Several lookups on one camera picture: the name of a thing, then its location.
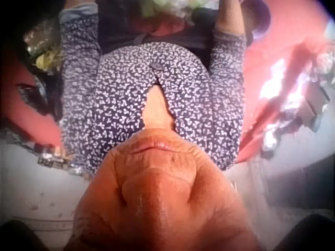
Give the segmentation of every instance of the wrinkled skin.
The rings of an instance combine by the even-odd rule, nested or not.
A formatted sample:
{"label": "wrinkled skin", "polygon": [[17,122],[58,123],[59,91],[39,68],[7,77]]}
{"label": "wrinkled skin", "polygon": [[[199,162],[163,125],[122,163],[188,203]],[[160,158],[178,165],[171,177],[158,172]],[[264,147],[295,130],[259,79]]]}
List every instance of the wrinkled skin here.
{"label": "wrinkled skin", "polygon": [[65,250],[257,250],[230,182],[198,146],[145,129],[111,150]]}

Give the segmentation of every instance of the nose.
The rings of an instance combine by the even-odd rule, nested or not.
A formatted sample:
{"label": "nose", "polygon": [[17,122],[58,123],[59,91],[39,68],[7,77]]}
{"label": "nose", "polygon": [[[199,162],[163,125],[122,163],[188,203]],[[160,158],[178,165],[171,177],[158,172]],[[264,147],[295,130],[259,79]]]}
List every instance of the nose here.
{"label": "nose", "polygon": [[129,211],[136,212],[144,224],[154,225],[179,218],[188,210],[190,192],[190,183],[156,168],[144,170],[122,186]]}

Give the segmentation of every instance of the mouth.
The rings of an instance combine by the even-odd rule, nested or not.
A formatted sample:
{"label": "mouth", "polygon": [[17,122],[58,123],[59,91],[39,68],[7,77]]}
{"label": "mouth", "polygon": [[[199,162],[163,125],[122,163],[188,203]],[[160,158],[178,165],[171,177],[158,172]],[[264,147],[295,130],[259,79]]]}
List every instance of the mouth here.
{"label": "mouth", "polygon": [[162,139],[161,137],[148,137],[143,138],[130,146],[128,149],[129,154],[137,154],[150,149],[158,149],[167,152],[176,152],[179,153],[181,151],[177,150],[177,147],[173,142]]}
{"label": "mouth", "polygon": [[137,154],[151,149],[189,153],[194,147],[194,144],[186,142],[175,132],[165,129],[145,129],[134,134],[117,148],[124,154]]}

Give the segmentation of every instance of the concrete floor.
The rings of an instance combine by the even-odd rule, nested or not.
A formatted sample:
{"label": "concrete floor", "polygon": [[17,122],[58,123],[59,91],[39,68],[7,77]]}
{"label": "concrete floor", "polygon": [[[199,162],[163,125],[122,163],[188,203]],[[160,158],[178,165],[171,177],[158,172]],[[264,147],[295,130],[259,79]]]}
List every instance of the concrete floor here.
{"label": "concrete floor", "polygon": [[[335,153],[334,111],[332,102],[317,133],[302,127],[296,134],[283,136],[270,161],[255,157],[225,172],[242,196],[250,224],[267,250],[310,212],[268,205],[266,181]],[[1,142],[1,223],[24,221],[50,249],[62,249],[66,244],[74,209],[87,186],[83,178],[37,165],[37,158],[26,150]]]}

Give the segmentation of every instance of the patterned dress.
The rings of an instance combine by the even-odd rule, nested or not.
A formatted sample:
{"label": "patterned dress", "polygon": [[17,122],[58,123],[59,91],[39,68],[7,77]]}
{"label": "patterned dress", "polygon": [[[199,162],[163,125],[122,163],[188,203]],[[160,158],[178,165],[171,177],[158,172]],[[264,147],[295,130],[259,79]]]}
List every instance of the patterned dress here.
{"label": "patterned dress", "polygon": [[187,49],[164,42],[102,55],[97,11],[62,17],[60,25],[62,141],[73,166],[95,174],[108,151],[144,128],[142,111],[154,84],[164,91],[176,132],[220,169],[233,165],[243,121],[244,37],[215,31],[207,70]]}

